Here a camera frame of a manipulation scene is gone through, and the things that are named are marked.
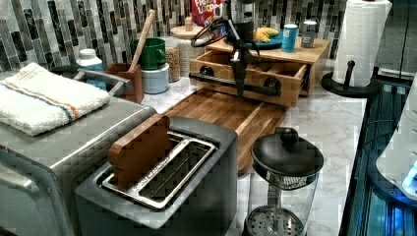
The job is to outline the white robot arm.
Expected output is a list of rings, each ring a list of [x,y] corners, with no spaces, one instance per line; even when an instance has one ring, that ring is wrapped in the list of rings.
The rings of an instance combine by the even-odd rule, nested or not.
[[[343,84],[347,63],[353,61],[349,84],[363,89],[372,82],[377,52],[391,3],[388,0],[347,0],[337,55],[330,80]],[[399,127],[387,135],[388,144],[365,168],[365,175],[381,188],[392,187],[401,197],[416,199],[416,123],[407,115],[416,106],[410,93]],[[355,149],[359,147],[359,119],[364,109],[358,101],[321,90],[291,108],[283,125],[317,145],[325,156],[319,189],[323,196],[346,197],[353,183]]]

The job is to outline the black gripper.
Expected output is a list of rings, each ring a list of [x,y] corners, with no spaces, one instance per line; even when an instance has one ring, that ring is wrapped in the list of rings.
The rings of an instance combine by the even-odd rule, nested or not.
[[[246,59],[254,59],[253,0],[223,0],[221,17],[225,26],[225,42],[234,51],[231,59],[237,94],[243,95],[246,78]]]

